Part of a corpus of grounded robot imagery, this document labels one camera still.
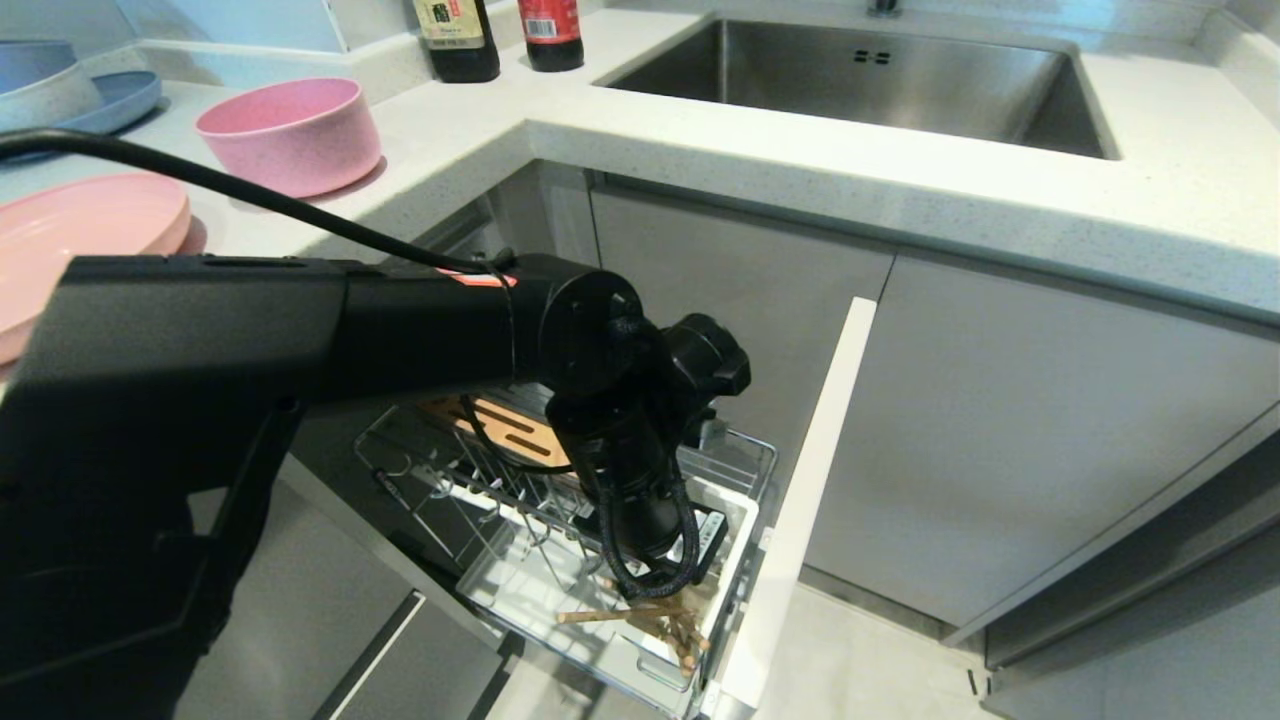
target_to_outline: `stainless steel sink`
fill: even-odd
[[[609,87],[1107,156],[1071,58],[1028,47],[721,20]]]

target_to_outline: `dish rack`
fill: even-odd
[[[694,716],[751,582],[758,500],[777,451],[713,423],[700,447],[677,452],[690,498],[712,510],[699,512],[701,529],[714,534],[717,514],[728,527],[707,577],[677,596],[694,620],[692,637],[705,641],[696,652],[681,651],[667,620],[561,621],[564,612],[623,612],[628,605],[599,543],[573,524],[593,511],[577,478],[530,474],[511,460],[564,462],[541,416],[548,397],[532,386],[475,401],[497,452],[476,438],[454,400],[388,409],[353,451],[453,565],[456,593],[484,616],[668,717]],[[424,487],[406,493],[407,483]],[[644,570],[639,560],[626,561],[632,573]]]

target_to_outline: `vinegar bottle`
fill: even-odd
[[[484,0],[413,0],[431,67],[443,82],[489,82],[498,77]]]

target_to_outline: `white countertop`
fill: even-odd
[[[891,22],[846,14],[808,22],[1065,50],[1074,46],[1064,37],[1083,37],[1085,81],[1121,159],[595,87],[705,20],[608,8],[582,19],[581,69],[534,73],[516,46],[492,83],[428,83],[376,105],[384,172],[315,202],[411,240],[545,159],[1280,319],[1280,133],[1194,49],[1079,33],[1028,38],[927,13]],[[169,110],[125,137],[218,167],[192,124],[237,91],[168,82],[165,92]],[[3,169],[0,201],[118,170],[83,158]],[[209,252],[378,258],[201,188],[191,195]]]

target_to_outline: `bottle label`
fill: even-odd
[[[577,28],[577,0],[520,0],[525,40],[556,45],[582,37]]]
[[[413,0],[429,50],[484,47],[484,28],[476,3],[484,0]]]

